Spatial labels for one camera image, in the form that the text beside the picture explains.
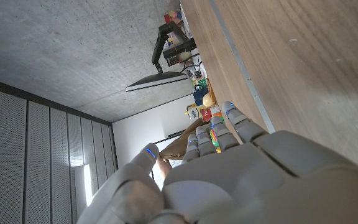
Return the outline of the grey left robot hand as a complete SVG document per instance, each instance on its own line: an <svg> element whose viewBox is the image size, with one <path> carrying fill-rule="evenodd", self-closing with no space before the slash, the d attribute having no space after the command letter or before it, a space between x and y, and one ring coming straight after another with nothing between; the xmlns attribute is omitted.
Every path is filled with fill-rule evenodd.
<svg viewBox="0 0 358 224"><path fill-rule="evenodd" d="M150 143L102 185L79 223L358 223L358 165L288 131L268 133L229 101L197 127L163 187Z"/></svg>

